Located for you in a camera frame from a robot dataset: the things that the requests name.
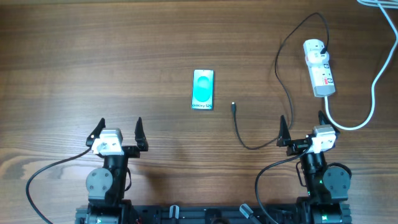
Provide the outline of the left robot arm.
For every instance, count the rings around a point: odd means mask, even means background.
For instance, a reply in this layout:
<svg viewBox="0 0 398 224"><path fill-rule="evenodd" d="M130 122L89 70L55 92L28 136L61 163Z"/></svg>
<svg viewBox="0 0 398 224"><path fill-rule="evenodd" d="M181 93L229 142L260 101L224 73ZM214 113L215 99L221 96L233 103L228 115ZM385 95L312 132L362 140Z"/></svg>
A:
<svg viewBox="0 0 398 224"><path fill-rule="evenodd" d="M123 146L121 130L107 128L104 118L87 137L86 145L103 159L103 166L86 178L89 204L81 223L137 222L137 212L131 201L124 199L124 193L131 187L126 183L126 177L131 175L128 160L139 158L141 152L149 150L141 118L137 120L134 139L136 145Z"/></svg>

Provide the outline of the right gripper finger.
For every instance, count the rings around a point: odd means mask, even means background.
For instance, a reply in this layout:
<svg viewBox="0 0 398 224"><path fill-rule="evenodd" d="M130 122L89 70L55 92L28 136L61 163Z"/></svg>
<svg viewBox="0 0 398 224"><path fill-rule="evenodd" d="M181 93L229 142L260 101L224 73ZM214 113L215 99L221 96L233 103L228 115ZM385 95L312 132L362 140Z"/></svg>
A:
<svg viewBox="0 0 398 224"><path fill-rule="evenodd" d="M340 131L338 130L338 128L334 124L332 124L332 122L327 118L327 116L323 113L322 110L320 110L318 112L318 120L319 120L320 125L328 124L334 129L335 134L340 134Z"/></svg>
<svg viewBox="0 0 398 224"><path fill-rule="evenodd" d="M289 128L287 126L284 115L280 116L280 128L279 135L277 137L277 146L284 147L288 146L291 143L291 137L289 133Z"/></svg>

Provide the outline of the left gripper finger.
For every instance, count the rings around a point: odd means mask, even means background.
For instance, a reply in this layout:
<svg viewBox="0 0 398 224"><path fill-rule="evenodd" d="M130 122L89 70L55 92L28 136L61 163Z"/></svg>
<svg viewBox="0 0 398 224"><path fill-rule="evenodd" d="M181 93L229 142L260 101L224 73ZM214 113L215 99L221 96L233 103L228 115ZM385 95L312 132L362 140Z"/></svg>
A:
<svg viewBox="0 0 398 224"><path fill-rule="evenodd" d="M146 139L146 135L144 133L144 128L143 128L143 123L142 123L142 118L139 117L136 123L136 128L134 131L135 134L135 141L136 141L136 146L140 151L148 151L149 150L149 145Z"/></svg>
<svg viewBox="0 0 398 224"><path fill-rule="evenodd" d="M86 146L91 147L95 139L100 137L100 133L105 127L106 127L105 119L101 118L95 129L87 137Z"/></svg>

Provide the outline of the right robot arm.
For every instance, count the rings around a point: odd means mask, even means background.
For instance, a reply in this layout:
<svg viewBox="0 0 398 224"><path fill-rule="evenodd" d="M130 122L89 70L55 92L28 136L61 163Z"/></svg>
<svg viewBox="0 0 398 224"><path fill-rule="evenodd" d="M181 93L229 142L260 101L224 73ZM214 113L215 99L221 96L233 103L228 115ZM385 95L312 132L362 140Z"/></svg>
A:
<svg viewBox="0 0 398 224"><path fill-rule="evenodd" d="M341 163L327 163L324 153L335 147L340 131L322 111L320 124L303 139L290 137L287 123L280 117L277 146L286 147L288 156L299 156L297 173L303 174L300 185L307 189L306 197L299 197L295 207L296 223L351 223L351 210L345 201L351 185L352 172Z"/></svg>

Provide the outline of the turquoise screen smartphone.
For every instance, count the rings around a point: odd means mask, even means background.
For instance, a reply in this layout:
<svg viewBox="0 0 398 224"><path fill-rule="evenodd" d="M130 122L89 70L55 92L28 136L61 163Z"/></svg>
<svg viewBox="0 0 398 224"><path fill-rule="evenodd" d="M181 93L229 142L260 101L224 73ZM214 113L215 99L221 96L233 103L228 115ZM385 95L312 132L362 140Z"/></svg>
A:
<svg viewBox="0 0 398 224"><path fill-rule="evenodd" d="M213 109L214 76L213 70L196 69L193 71L192 109Z"/></svg>

